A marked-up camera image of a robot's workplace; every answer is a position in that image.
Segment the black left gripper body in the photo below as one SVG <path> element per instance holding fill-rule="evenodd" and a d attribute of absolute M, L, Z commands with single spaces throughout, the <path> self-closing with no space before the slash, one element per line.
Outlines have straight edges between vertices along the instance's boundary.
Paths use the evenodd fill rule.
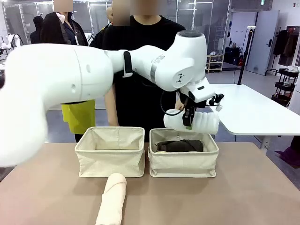
<path fill-rule="evenodd" d="M 184 111 L 186 109 L 191 109 L 196 111 L 197 110 L 197 103 L 192 100 L 189 96 L 183 94 L 181 91 L 179 91 L 179 100 L 182 103 L 181 110 Z"/>

